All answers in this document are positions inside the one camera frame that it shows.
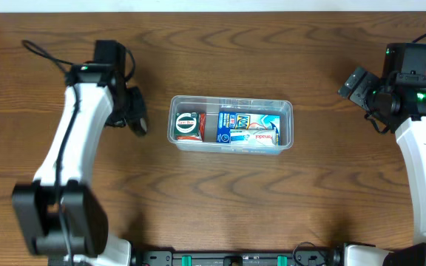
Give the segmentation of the red small box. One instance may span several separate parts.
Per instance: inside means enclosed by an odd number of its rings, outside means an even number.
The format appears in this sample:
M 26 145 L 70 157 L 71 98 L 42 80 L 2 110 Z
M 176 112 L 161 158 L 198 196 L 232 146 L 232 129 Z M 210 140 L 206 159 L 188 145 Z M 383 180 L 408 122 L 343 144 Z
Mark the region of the red small box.
M 193 141 L 203 141 L 205 125 L 206 125 L 206 115 L 203 113 L 200 114 L 200 136 L 199 137 L 181 137 L 175 136 L 177 140 L 193 140 Z

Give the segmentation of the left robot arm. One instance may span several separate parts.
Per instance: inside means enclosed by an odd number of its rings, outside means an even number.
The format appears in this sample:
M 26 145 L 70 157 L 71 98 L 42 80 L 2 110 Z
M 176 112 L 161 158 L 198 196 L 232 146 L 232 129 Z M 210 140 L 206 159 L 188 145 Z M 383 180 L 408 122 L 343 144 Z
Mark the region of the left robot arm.
M 102 131 L 128 127 L 148 132 L 146 104 L 130 87 L 132 52 L 114 40 L 97 40 L 92 60 L 63 61 L 37 44 L 22 45 L 54 63 L 64 75 L 64 109 L 50 150 L 29 184 L 18 183 L 12 206 L 34 256 L 49 265 L 135 265 L 128 240 L 109 232 L 106 212 L 92 192 L 92 170 Z

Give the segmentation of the green Zam-Buk box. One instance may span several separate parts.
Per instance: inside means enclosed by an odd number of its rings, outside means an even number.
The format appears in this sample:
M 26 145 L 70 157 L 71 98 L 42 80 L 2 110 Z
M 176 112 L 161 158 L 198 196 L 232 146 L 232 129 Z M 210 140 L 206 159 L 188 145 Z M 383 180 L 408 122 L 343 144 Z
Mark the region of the green Zam-Buk box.
M 177 113 L 174 123 L 175 136 L 199 137 L 200 114 L 198 112 Z

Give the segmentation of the blue Kool Fever box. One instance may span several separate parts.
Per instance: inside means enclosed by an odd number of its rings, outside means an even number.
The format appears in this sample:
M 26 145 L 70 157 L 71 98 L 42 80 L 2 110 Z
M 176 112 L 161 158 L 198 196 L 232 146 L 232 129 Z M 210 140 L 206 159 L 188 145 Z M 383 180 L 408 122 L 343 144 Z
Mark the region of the blue Kool Fever box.
M 217 123 L 217 143 L 230 143 L 232 129 L 275 130 L 277 146 L 280 143 L 280 117 L 239 112 L 220 112 Z

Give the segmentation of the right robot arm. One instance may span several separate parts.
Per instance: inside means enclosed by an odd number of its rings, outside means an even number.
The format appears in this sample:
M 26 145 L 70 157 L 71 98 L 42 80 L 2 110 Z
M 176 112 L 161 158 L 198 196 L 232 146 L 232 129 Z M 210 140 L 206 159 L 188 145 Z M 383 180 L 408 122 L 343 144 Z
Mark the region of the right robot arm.
M 391 251 L 349 243 L 334 263 L 426 265 L 426 44 L 388 44 L 381 76 L 358 67 L 338 93 L 364 109 L 378 133 L 396 138 L 413 205 L 413 244 Z

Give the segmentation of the white blue medicine box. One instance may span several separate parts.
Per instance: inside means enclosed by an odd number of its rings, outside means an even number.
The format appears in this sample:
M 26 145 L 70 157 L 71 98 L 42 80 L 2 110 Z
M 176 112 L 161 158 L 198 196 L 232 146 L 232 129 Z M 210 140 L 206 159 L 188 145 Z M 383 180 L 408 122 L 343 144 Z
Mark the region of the white blue medicine box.
M 232 129 L 230 143 L 249 146 L 276 146 L 277 133 L 275 130 Z

